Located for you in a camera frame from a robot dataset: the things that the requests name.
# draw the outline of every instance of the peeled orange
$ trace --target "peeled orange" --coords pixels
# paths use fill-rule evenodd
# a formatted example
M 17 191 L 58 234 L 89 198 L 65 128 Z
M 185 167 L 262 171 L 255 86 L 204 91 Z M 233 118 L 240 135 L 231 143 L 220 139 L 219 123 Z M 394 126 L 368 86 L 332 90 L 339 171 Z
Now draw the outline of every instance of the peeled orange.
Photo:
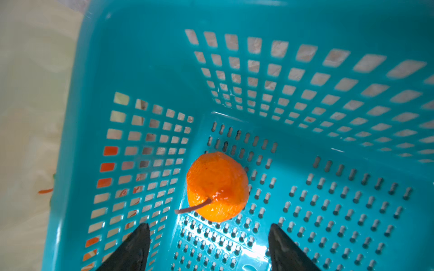
M 249 199 L 247 174 L 237 161 L 224 153 L 203 154 L 187 173 L 187 197 L 190 206 L 212 200 L 196 210 L 205 219 L 229 220 L 243 210 Z

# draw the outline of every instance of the rectangular hole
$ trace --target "rectangular hole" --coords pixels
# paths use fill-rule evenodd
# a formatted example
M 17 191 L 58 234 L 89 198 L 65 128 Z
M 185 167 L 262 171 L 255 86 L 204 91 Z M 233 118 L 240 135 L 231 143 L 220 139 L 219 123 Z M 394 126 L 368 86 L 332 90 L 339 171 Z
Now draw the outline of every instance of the rectangular hole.
M 115 216 L 115 217 L 112 217 L 112 218 L 110 219 L 110 225 L 113 225 L 113 224 L 115 224 L 115 223 L 118 223 L 118 222 L 121 221 L 123 218 L 124 218 L 123 215 L 117 215 L 117 216 Z
M 325 58 L 322 65 L 326 67 L 337 68 L 345 61 L 345 59 L 347 59 L 350 53 L 351 52 L 347 50 L 332 49 Z
M 148 176 L 147 173 L 139 173 L 136 176 L 136 182 L 140 182 L 146 179 L 146 177 Z
M 238 37 L 237 35 L 225 34 L 226 47 L 229 50 L 238 51 Z
M 186 29 L 185 34 L 187 35 L 188 41 L 191 44 L 198 45 L 199 41 L 197 40 L 196 32 L 191 29 Z
M 238 57 L 229 57 L 229 66 L 235 70 L 240 69 L 240 59 Z
M 260 67 L 260 62 L 257 60 L 251 60 L 249 59 L 247 61 L 247 68 L 249 69 L 250 72 L 259 72 L 259 67 Z
M 214 65 L 222 66 L 221 56 L 217 54 L 211 54 L 211 59 L 213 60 Z
M 274 40 L 271 44 L 271 56 L 281 59 L 286 55 L 289 43 L 287 41 Z
M 214 32 L 205 31 L 205 39 L 207 40 L 208 46 L 217 48 L 217 38 Z
M 160 171 L 153 171 L 151 173 L 151 179 L 158 178 L 160 176 Z
M 361 95 L 366 97 L 375 97 L 383 93 L 384 91 L 386 91 L 388 88 L 389 88 L 388 85 L 371 84 L 361 93 Z
M 132 210 L 128 212 L 127 218 L 131 218 L 138 214 L 138 210 Z
M 269 76 L 278 77 L 281 70 L 282 70 L 282 66 L 281 65 L 268 64 L 267 74 Z
M 107 130 L 107 139 L 121 139 L 122 131 L 116 129 L 108 129 Z
M 124 201 L 124 202 L 119 202 L 119 203 L 114 204 L 114 205 L 113 205 L 112 212 L 116 212 L 116 211 L 118 211 L 118 210 L 124 209 L 124 208 L 125 208 L 125 205 L 126 205 L 126 202 L 125 202 L 125 201 Z
M 341 97 L 327 94 L 321 101 L 322 104 L 333 105 L 336 103 Z
M 235 84 L 241 84 L 241 75 L 231 73 L 231 77 L 232 77 L 232 82 L 234 82 Z
M 124 123 L 126 117 L 127 115 L 125 113 L 112 110 L 112 113 L 110 114 L 110 121 Z
M 341 113 L 341 112 L 335 112 L 333 115 L 330 116 L 331 119 L 340 121 L 341 119 L 345 118 L 347 114 Z
M 198 62 L 200 62 L 200 63 L 206 63 L 204 53 L 195 51 L 194 55 L 196 56 L 196 59 L 197 59 Z
M 416 61 L 416 60 L 405 60 L 399 63 L 391 71 L 389 71 L 386 76 L 390 78 L 402 79 L 406 78 L 413 73 L 417 72 L 419 69 L 426 66 L 426 62 Z
M 89 240 L 86 241 L 86 246 L 85 247 L 90 247 L 91 245 L 94 245 L 96 243 L 98 243 L 101 240 L 101 235 L 98 235 L 94 238 L 90 238 Z
M 145 223 L 147 220 L 149 219 L 148 215 L 145 215 L 144 217 L 142 217 L 139 221 L 139 223 Z
M 112 185 L 112 178 L 99 179 L 96 188 L 104 188 Z
M 158 220 L 155 220 L 154 222 L 151 222 L 151 223 L 149 224 L 149 227 L 152 228 L 152 227 L 154 227 L 155 225 L 157 225 L 157 223 L 158 223 Z
M 160 121 L 151 119 L 149 121 L 149 128 L 158 128 L 160 127 Z
M 137 115 L 133 115 L 133 119 L 131 120 L 132 125 L 138 125 L 138 126 L 142 126 L 144 122 L 145 122 L 145 118 Z
M 207 84 L 208 84 L 208 86 L 209 86 L 210 88 L 215 88 L 215 87 L 216 87 L 215 84 L 214 84 L 214 82 L 212 82 L 212 81 L 208 81 L 208 80 L 207 80 Z
M 247 96 L 249 96 L 249 98 L 256 99 L 256 91 L 248 90 Z
M 115 228 L 107 232 L 107 238 L 112 237 L 120 232 L 121 228 Z
M 105 246 L 104 246 L 104 250 L 107 250 L 109 248 L 114 247 L 116 244 L 118 243 L 118 240 L 113 240 L 111 242 L 108 242 Z
M 330 78 L 330 74 L 317 72 L 313 75 L 310 83 L 312 85 L 323 86 Z
M 297 102 L 296 105 L 294 106 L 294 108 L 297 110 L 305 110 L 306 107 L 307 107 L 307 104 L 300 103 L 300 102 Z
M 176 124 L 175 125 L 175 130 L 174 130 L 175 132 L 181 132 L 182 131 L 182 126 L 181 125 L 178 125 L 178 124 Z
M 166 112 L 166 117 L 173 118 L 174 116 L 175 116 L 175 111 L 173 111 L 172 109 L 168 109 Z
M 135 198 L 135 199 L 132 199 L 131 201 L 130 201 L 130 207 L 131 206 L 134 206 L 134 205 L 137 205 L 137 204 L 139 204 L 141 202 L 141 198 Z
M 255 37 L 247 38 L 247 49 L 251 54 L 260 54 L 262 48 L 262 39 Z
M 147 133 L 145 141 L 146 142 L 155 142 L 155 139 L 157 138 L 156 134 Z
M 296 88 L 294 86 L 285 85 L 283 87 L 282 93 L 285 94 L 285 95 L 292 95 L 292 94 L 294 94 L 295 90 L 296 90 Z
M 128 134 L 128 140 L 130 141 L 140 141 L 140 138 L 141 138 L 140 132 L 130 131 L 130 133 Z
M 164 155 L 166 153 L 166 148 L 158 147 L 157 148 L 157 155 Z
M 350 100 L 348 103 L 344 105 L 344 109 L 347 110 L 356 110 L 364 104 L 362 101 Z
M 172 170 L 163 170 L 163 177 L 169 176 Z
M 152 165 L 153 167 L 159 167 L 163 164 L 163 159 L 156 159 L 154 160 L 154 164 Z
M 152 205 L 144 206 L 143 209 L 141 210 L 141 212 L 147 212 L 147 211 L 149 211 L 151 208 L 152 208 Z
M 270 95 L 270 94 L 265 94 L 265 93 L 262 94 L 262 100 L 263 100 L 263 101 L 270 102 L 272 98 L 273 98 L 273 96 Z
M 149 166 L 149 161 L 147 161 L 147 160 L 140 161 L 140 163 L 138 165 L 139 168 L 146 168 L 148 166 Z
M 124 155 L 136 155 L 137 154 L 137 147 L 126 147 Z
M 143 186 L 135 186 L 133 188 L 133 194 L 137 194 L 143 191 Z
M 163 205 L 163 201 L 162 200 L 157 201 L 154 205 L 154 209 L 160 207 L 161 205 Z
M 166 163 L 164 164 L 165 166 L 171 166 L 173 165 L 174 159 L 167 159 Z
M 131 181 L 131 175 L 120 176 L 118 184 L 129 183 Z
M 162 134 L 160 136 L 160 143 L 167 143 L 169 141 L 169 136 Z
M 305 70 L 298 68 L 291 68 L 289 71 L 288 79 L 292 81 L 300 81 L 305 73 Z
M 100 202 L 104 202 L 104 201 L 108 200 L 109 198 L 110 198 L 110 193 L 98 194 L 98 195 L 95 195 L 93 203 L 97 204 Z
M 148 102 L 137 99 L 136 104 L 135 104 L 135 108 L 140 109 L 140 110 L 147 110 L 148 109 Z
M 353 67 L 355 72 L 370 73 L 386 60 L 386 56 L 366 54 Z
M 126 195 L 128 195 L 128 192 L 128 189 L 121 189 L 116 191 L 115 199 L 125 197 Z
M 120 92 L 115 92 L 115 99 L 114 99 L 115 104 L 128 105 L 129 102 L 130 102 L 130 96 Z
M 118 147 L 115 146 L 105 146 L 103 156 L 113 156 L 118 154 Z
M 358 83 L 358 80 L 351 79 L 351 78 L 342 78 L 339 83 L 335 86 L 336 90 L 340 91 L 349 91 L 352 89 L 356 84 Z
M 130 170 L 134 167 L 134 162 L 133 161 L 125 161 L 122 162 L 122 170 Z
M 157 198 L 161 198 L 161 197 L 164 196 L 165 194 L 166 194 L 166 191 L 165 191 L 165 190 L 160 191 L 160 192 L 157 193 Z
M 163 113 L 163 107 L 155 104 L 154 107 L 152 108 L 152 112 L 154 114 L 161 115 Z
M 146 195 L 146 196 L 145 196 L 145 202 L 146 202 L 146 201 L 150 201 L 150 200 L 152 200 L 152 199 L 154 198 L 154 196 L 155 196 L 155 194 L 149 194 L 149 195 Z
M 390 101 L 392 103 L 397 103 L 397 104 L 403 104 L 406 102 L 409 102 L 419 96 L 422 95 L 422 92 L 418 92 L 418 91 L 414 91 L 414 90 L 404 90 L 398 94 L 396 94 L 395 96 L 393 96 Z
M 233 91 L 235 92 L 235 94 L 241 95 L 243 90 L 239 87 L 233 87 Z
M 90 215 L 90 218 L 93 219 L 95 217 L 99 217 L 99 216 L 105 215 L 106 213 L 107 213 L 107 208 L 106 207 L 99 208 L 99 209 L 96 209 L 96 210 L 92 211 L 92 214 Z
M 296 60 L 301 62 L 310 62 L 313 59 L 317 49 L 318 46 L 314 46 L 314 45 L 307 45 L 307 44 L 300 45 L 297 51 Z
M 204 74 L 204 76 L 205 77 L 211 77 L 211 72 L 210 72 L 210 69 L 208 69 L 208 68 L 201 68 L 201 70 L 202 70 L 202 73 Z
M 247 83 L 249 86 L 255 88 L 258 86 L 258 78 L 249 77 L 249 78 L 247 78 Z
M 148 184 L 148 191 L 154 189 L 155 187 L 157 187 L 157 183 Z
M 134 226 L 135 226 L 135 221 L 131 221 L 125 225 L 125 230 L 131 229 Z
M 316 91 L 305 89 L 301 95 L 301 98 L 310 101 L 316 96 L 316 93 Z
M 320 115 L 324 114 L 325 111 L 326 111 L 326 109 L 324 109 L 324 108 L 321 108 L 321 107 L 315 107 L 315 108 L 312 110 L 312 114 L 315 114 L 315 115 L 320 116 Z
M 152 215 L 151 215 L 151 218 L 154 218 L 154 217 L 160 215 L 160 212 L 161 212 L 161 211 L 153 212 Z
M 172 140 L 170 143 L 177 144 L 178 142 L 179 142 L 179 137 L 172 137 Z
M 267 81 L 265 81 L 264 88 L 266 90 L 274 91 L 276 89 L 276 84 L 277 84 L 276 82 L 267 80 Z
M 217 75 L 217 78 L 219 78 L 220 80 L 222 80 L 222 81 L 226 80 L 226 75 L 224 74 L 224 72 L 216 71 L 216 75 Z

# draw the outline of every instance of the plastic basket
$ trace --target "plastic basket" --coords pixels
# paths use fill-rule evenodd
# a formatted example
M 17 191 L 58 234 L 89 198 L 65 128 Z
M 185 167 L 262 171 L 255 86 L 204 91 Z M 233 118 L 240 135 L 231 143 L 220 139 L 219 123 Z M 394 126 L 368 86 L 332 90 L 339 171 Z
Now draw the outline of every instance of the plastic basket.
M 433 27 L 428 2 L 94 0 L 43 270 L 95 270 L 141 222 L 147 270 L 269 270 L 271 223 L 324 270 L 434 268 Z M 245 210 L 175 215 L 214 151 Z

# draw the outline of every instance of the beige floor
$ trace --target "beige floor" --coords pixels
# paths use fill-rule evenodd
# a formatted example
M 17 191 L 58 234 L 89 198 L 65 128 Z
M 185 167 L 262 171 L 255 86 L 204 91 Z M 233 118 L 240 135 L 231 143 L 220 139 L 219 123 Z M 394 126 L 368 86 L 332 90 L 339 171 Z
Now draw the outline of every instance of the beige floor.
M 82 14 L 56 0 L 0 0 L 0 263 L 40 270 Z

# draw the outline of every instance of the orange stem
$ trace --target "orange stem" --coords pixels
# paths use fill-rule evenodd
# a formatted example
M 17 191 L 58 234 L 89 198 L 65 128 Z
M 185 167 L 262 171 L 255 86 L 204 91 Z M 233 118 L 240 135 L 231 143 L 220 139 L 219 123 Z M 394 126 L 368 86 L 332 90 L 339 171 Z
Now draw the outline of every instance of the orange stem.
M 186 212 L 195 211 L 197 209 L 200 209 L 200 208 L 202 208 L 202 207 L 210 204 L 211 202 L 213 202 L 211 199 L 207 199 L 207 200 L 205 200 L 204 202 L 202 202 L 199 205 L 188 207 L 188 208 L 181 209 L 181 210 L 175 210 L 175 214 L 179 215 L 179 214 L 183 214 L 183 213 L 186 213 Z
M 39 190 L 38 191 L 38 194 L 47 194 L 47 193 L 50 193 L 50 192 L 52 192 L 53 191 L 53 188 L 51 188 L 51 189 L 46 189 L 46 190 Z

